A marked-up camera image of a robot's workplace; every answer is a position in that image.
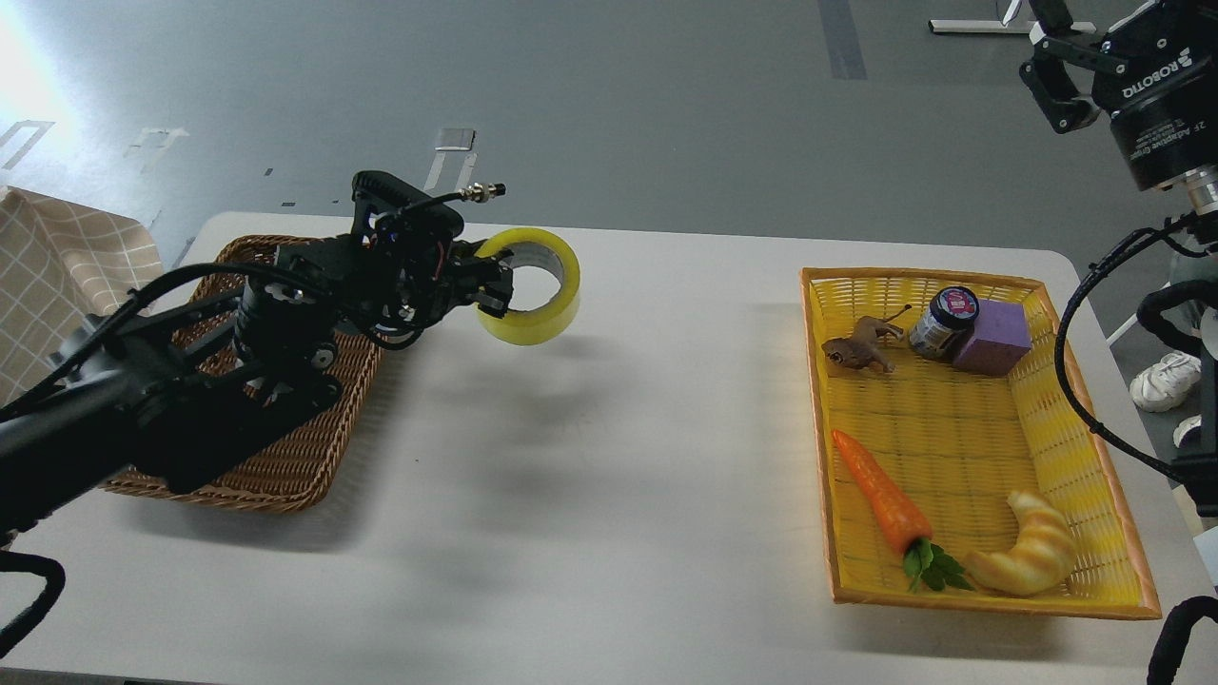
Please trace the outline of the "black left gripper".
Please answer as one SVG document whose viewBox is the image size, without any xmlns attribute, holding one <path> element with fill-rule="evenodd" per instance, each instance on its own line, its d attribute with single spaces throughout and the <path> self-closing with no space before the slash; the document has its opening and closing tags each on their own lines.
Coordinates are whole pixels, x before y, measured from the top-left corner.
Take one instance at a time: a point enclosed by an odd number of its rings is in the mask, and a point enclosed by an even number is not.
<svg viewBox="0 0 1218 685">
<path fill-rule="evenodd" d="M 382 329 L 423 329 L 442 321 L 458 306 L 476 306 L 496 321 L 512 307 L 514 247 L 492 247 L 479 255 L 484 240 L 443 240 L 438 236 L 382 233 L 380 251 L 390 258 L 396 294 L 382 303 Z"/>
</svg>

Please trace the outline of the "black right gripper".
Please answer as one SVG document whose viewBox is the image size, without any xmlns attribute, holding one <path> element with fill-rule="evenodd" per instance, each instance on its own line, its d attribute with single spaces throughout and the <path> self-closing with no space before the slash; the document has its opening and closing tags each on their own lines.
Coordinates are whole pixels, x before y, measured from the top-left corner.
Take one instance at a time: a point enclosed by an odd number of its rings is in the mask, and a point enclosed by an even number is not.
<svg viewBox="0 0 1218 685">
<path fill-rule="evenodd" d="M 1132 180 L 1140 190 L 1170 186 L 1217 158 L 1213 1 L 1149 1 L 1101 37 L 1074 27 L 1066 1 L 1028 1 L 1038 28 L 1019 78 L 1054 133 L 1093 126 L 1110 115 Z M 1119 59 L 1118 73 L 1093 78 L 1091 95 L 1075 87 L 1069 60 Z"/>
</svg>

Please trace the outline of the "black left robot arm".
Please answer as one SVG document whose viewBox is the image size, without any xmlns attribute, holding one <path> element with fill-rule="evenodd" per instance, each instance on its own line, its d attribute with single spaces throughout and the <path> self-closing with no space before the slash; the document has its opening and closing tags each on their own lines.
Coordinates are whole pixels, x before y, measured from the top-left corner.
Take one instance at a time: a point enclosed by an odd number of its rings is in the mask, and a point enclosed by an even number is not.
<svg viewBox="0 0 1218 685">
<path fill-rule="evenodd" d="M 2 570 L 44 581 L 2 628 L 4 655 L 66 585 L 57 559 L 11 550 L 18 534 L 128 468 L 196 491 L 313 421 L 343 397 L 330 373 L 339 329 L 402 350 L 460 306 L 503 317 L 510 250 L 479 256 L 451 204 L 504 193 L 432 196 L 362 169 L 348 233 L 279 247 L 273 264 L 186 264 L 88 316 L 51 373 L 2 408 Z"/>
</svg>

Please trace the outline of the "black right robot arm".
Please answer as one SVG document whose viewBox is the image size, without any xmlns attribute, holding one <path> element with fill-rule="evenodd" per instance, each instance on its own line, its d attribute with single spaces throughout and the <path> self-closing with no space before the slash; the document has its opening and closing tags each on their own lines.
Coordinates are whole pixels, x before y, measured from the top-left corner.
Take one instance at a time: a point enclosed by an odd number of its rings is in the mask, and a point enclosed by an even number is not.
<svg viewBox="0 0 1218 685">
<path fill-rule="evenodd" d="M 1110 117 L 1132 179 L 1141 190 L 1181 186 L 1188 213 L 1140 228 L 1091 264 L 1054 338 L 1054 373 L 1071 408 L 1104 442 L 1169 478 L 1197 516 L 1216 517 L 1216 4 L 1146 1 L 1105 30 L 1088 29 L 1062 1 L 1030 1 L 1030 59 L 1019 78 L 1058 134 Z M 1199 399 L 1180 421 L 1170 460 L 1117 438 L 1082 406 L 1067 382 L 1065 342 L 1079 303 L 1119 264 L 1163 244 L 1174 274 L 1132 314 L 1167 349 L 1132 378 L 1130 397 L 1149 413 Z"/>
</svg>

